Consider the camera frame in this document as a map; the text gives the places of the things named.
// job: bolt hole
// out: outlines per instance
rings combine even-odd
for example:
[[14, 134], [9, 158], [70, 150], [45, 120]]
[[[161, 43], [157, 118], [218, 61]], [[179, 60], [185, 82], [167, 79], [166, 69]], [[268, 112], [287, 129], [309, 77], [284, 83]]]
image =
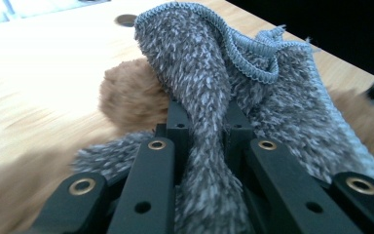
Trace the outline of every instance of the bolt hole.
[[124, 27], [134, 27], [135, 15], [120, 15], [115, 18], [115, 22]]
[[151, 204], [149, 202], [140, 202], [135, 205], [135, 211], [139, 214], [145, 214], [151, 210]]
[[92, 178], [81, 178], [69, 186], [69, 193], [74, 196], [81, 196], [91, 192], [95, 188], [95, 180]]
[[309, 211], [316, 213], [316, 214], [323, 213], [323, 208], [318, 203], [315, 203], [315, 202], [306, 203], [306, 208], [308, 208]]
[[260, 148], [266, 149], [266, 150], [275, 150], [278, 148], [274, 142], [268, 141], [268, 140], [261, 140], [259, 141]]
[[154, 140], [148, 143], [148, 147], [154, 150], [160, 150], [166, 147], [166, 143], [162, 140]]
[[374, 185], [365, 179], [359, 177], [348, 177], [346, 183], [351, 189], [358, 193], [374, 195]]
[[77, 183], [77, 185], [75, 185], [75, 189], [77, 191], [82, 191], [89, 187], [90, 187], [90, 183], [88, 181], [82, 181], [82, 182]]

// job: wood grain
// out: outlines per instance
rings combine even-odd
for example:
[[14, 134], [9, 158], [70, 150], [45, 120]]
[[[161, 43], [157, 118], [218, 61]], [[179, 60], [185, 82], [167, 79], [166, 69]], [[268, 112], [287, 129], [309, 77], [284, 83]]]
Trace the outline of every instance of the wood grain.
[[[45, 145], [66, 144], [111, 125], [97, 110], [104, 70], [141, 57], [133, 28], [114, 23], [165, 0], [117, 0], [0, 23], [0, 165]], [[274, 26], [222, 0], [197, 1], [248, 36]], [[288, 33], [288, 40], [300, 40]], [[374, 76], [325, 51], [315, 53], [325, 85], [364, 90]]]

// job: brass screw hole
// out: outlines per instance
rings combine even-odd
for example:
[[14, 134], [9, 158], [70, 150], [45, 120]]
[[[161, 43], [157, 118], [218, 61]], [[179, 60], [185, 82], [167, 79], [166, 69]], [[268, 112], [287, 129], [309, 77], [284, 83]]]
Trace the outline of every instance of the brass screw hole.
[[166, 147], [166, 143], [162, 140], [153, 140], [148, 144], [148, 147], [153, 150], [160, 150]]
[[346, 183], [351, 189], [358, 193], [374, 195], [374, 185], [362, 178], [348, 177]]
[[91, 192], [95, 188], [95, 180], [92, 178], [81, 178], [69, 186], [69, 193], [74, 196], [81, 196]]
[[151, 204], [149, 202], [140, 202], [135, 205], [134, 209], [139, 214], [145, 214], [151, 210]]
[[115, 18], [115, 22], [124, 27], [134, 27], [135, 15], [120, 15]]
[[259, 141], [259, 147], [266, 150], [275, 150], [278, 146], [269, 140], [261, 140]]

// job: fuzzy gray sock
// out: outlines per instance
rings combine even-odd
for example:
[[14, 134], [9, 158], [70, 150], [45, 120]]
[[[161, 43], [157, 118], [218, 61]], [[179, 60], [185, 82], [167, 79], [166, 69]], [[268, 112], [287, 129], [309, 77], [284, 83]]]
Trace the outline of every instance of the fuzzy gray sock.
[[[328, 182], [346, 171], [374, 178], [374, 158], [333, 106], [309, 44], [282, 41], [283, 32], [248, 38], [192, 3], [168, 3], [136, 19], [142, 53], [192, 123], [194, 143], [177, 189], [177, 233], [249, 230], [241, 183], [225, 165], [221, 143], [232, 98], [258, 137], [286, 144], [310, 175]], [[75, 169], [111, 177], [130, 166], [148, 137], [135, 133], [82, 150]]]

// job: light wood surface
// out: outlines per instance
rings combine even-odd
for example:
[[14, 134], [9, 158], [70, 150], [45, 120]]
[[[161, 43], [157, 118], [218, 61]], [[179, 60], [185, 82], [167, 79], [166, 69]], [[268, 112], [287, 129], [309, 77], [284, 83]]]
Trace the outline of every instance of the light wood surface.
[[[166, 0], [117, 0], [0, 23], [0, 165], [33, 148], [71, 140], [110, 124], [97, 110], [104, 70], [141, 52], [133, 28], [114, 23]], [[222, 0], [207, 5], [248, 36], [274, 26]], [[288, 33], [289, 40], [300, 40]], [[315, 53], [326, 86], [365, 90], [374, 76], [325, 51]]]

